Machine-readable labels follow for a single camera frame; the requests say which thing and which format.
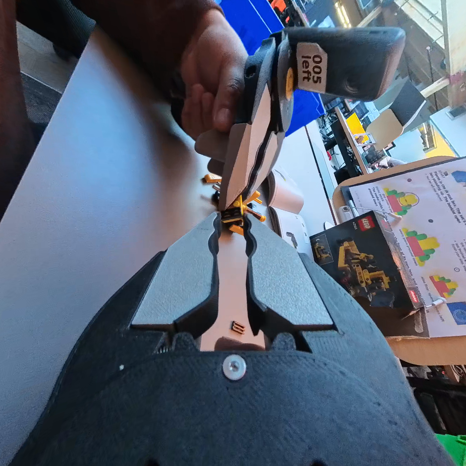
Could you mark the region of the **wooden chair with black backrest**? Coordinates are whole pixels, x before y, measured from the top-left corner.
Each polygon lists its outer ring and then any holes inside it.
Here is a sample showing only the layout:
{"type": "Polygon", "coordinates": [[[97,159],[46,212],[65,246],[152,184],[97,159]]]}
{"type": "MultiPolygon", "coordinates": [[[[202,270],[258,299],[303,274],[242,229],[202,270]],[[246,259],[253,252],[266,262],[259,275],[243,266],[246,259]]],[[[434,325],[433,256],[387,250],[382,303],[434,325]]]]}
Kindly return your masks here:
{"type": "Polygon", "coordinates": [[[396,79],[373,103],[379,116],[366,131],[375,141],[376,150],[385,149],[404,133],[417,129],[431,115],[423,91],[408,78],[396,79]]]}

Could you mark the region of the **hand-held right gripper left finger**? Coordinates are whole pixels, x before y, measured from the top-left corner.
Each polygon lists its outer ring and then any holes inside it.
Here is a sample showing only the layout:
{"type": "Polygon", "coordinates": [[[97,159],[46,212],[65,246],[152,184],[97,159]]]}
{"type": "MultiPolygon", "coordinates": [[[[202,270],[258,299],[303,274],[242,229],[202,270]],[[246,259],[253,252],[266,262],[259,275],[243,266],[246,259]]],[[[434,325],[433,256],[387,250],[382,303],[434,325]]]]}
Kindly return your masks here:
{"type": "Polygon", "coordinates": [[[219,213],[212,213],[162,255],[131,327],[200,338],[218,317],[219,213]]]}

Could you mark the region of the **black lego set box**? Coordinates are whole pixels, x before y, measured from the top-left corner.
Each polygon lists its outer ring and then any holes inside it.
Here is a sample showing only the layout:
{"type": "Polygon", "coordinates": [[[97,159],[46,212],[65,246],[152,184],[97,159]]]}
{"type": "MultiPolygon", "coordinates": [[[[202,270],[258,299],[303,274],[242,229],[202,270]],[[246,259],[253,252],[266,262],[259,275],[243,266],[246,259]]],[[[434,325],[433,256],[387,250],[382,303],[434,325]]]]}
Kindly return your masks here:
{"type": "Polygon", "coordinates": [[[374,211],[310,237],[315,262],[387,338],[429,338],[424,300],[392,225],[374,211]]]}

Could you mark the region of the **green plastic bin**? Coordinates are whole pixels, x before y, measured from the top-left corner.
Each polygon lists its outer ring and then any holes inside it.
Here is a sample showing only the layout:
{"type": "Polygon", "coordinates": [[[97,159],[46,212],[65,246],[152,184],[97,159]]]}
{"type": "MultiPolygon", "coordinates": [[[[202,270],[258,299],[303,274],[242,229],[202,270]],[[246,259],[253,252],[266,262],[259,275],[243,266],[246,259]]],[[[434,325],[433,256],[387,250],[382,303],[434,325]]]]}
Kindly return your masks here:
{"type": "Polygon", "coordinates": [[[466,465],[465,435],[436,434],[436,437],[457,466],[466,465]]]}

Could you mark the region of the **blue plastic bin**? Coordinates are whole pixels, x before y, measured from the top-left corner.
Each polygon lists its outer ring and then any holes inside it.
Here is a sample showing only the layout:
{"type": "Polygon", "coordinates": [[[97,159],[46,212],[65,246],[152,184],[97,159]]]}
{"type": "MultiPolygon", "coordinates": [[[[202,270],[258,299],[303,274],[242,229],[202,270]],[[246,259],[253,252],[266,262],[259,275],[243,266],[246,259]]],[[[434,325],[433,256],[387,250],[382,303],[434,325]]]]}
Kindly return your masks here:
{"type": "MultiPolygon", "coordinates": [[[[240,37],[248,55],[253,55],[263,39],[283,29],[278,16],[266,0],[220,0],[217,3],[240,37]]],[[[323,103],[318,94],[295,90],[294,109],[287,134],[311,123],[324,113],[323,103]]]]}

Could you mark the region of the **person's left hand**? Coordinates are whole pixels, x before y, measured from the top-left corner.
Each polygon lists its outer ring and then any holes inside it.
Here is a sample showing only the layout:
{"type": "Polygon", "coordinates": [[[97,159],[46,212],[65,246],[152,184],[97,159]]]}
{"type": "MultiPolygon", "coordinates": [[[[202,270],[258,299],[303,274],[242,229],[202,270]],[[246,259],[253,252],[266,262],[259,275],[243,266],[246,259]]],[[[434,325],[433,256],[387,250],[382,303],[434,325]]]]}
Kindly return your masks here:
{"type": "Polygon", "coordinates": [[[193,140],[209,130],[229,132],[244,89],[247,51],[218,9],[206,12],[185,48],[182,129],[193,140]]]}

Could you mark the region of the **white instruction booklet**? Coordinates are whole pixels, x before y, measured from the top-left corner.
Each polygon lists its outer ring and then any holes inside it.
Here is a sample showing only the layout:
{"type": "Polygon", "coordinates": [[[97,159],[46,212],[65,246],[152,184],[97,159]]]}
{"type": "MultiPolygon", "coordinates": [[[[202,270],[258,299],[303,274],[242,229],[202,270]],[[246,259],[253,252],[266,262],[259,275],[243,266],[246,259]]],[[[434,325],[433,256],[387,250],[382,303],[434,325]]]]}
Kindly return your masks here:
{"type": "Polygon", "coordinates": [[[267,177],[268,211],[274,231],[297,252],[310,255],[308,228],[300,212],[304,197],[288,172],[275,166],[267,177]]]}

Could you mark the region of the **yellow panel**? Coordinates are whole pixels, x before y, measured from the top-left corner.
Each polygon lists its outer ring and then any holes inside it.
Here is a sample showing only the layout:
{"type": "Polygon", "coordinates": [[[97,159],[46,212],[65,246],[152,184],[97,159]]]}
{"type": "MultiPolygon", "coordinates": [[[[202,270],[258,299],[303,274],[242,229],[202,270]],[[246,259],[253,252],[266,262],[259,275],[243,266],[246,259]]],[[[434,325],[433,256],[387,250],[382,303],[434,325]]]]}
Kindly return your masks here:
{"type": "Polygon", "coordinates": [[[360,135],[365,133],[364,127],[356,112],[353,111],[350,116],[346,118],[346,123],[352,135],[360,135]]]}

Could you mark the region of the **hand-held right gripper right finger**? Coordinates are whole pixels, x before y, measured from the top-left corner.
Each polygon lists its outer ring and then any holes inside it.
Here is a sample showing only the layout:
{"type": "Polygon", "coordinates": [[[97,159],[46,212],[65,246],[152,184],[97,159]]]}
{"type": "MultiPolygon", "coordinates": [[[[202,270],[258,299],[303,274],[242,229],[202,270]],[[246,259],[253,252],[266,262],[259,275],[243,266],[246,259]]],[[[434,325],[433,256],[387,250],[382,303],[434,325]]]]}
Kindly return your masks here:
{"type": "Polygon", "coordinates": [[[296,249],[255,217],[244,218],[244,237],[253,335],[333,330],[334,322],[296,249]]]}

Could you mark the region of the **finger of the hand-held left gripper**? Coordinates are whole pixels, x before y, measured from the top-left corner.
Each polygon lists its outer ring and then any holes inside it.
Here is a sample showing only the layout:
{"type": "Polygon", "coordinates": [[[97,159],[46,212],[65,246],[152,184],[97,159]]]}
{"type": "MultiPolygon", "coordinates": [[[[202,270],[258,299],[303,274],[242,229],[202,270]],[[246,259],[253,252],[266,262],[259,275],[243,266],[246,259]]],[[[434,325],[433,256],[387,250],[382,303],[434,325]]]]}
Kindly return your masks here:
{"type": "Polygon", "coordinates": [[[271,96],[264,89],[251,123],[232,126],[220,185],[218,208],[223,212],[253,186],[254,167],[270,124],[271,96]]]}
{"type": "Polygon", "coordinates": [[[248,198],[259,188],[274,167],[284,138],[284,132],[271,132],[252,163],[248,162],[251,151],[241,150],[232,171],[232,201],[240,195],[248,198]]]}

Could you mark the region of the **printed instruction sheet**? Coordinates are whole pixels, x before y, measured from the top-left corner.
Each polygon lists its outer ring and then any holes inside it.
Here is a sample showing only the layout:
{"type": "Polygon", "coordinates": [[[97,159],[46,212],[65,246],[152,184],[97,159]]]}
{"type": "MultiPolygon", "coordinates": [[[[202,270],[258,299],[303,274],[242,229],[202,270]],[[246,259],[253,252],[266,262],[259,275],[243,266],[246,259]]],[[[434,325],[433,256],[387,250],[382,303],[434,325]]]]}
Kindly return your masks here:
{"type": "Polygon", "coordinates": [[[341,191],[350,206],[403,217],[386,219],[420,279],[430,337],[465,335],[465,157],[341,191]]]}

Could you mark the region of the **yellow black lego model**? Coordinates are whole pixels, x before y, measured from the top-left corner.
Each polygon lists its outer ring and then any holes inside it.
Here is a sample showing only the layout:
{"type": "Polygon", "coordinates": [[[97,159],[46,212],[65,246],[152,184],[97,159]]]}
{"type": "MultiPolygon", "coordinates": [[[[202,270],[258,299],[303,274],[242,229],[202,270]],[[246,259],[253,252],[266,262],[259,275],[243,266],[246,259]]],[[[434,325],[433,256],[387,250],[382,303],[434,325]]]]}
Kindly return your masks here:
{"type": "Polygon", "coordinates": [[[262,204],[260,192],[256,190],[250,197],[243,200],[242,195],[238,196],[233,202],[232,206],[226,210],[221,211],[221,221],[232,233],[244,236],[244,219],[245,215],[249,214],[264,223],[266,216],[253,209],[258,204],[262,204]]]}

